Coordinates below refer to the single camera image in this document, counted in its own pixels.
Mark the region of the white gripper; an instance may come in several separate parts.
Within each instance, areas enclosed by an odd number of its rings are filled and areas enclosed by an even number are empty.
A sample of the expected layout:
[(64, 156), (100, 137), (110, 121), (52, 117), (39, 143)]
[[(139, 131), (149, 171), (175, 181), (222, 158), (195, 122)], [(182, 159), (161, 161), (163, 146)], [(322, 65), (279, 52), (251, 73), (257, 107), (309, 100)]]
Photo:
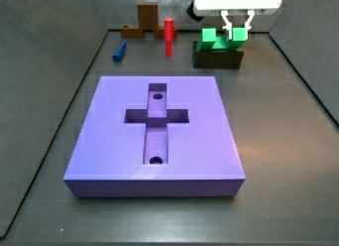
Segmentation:
[(194, 13), (201, 17), (219, 16), (225, 22), (223, 30), (231, 40), (234, 37), (234, 24), (229, 16), (241, 16), (246, 13), (245, 23), (247, 31), (253, 28), (255, 14), (271, 15), (281, 7), (282, 0), (194, 0)]

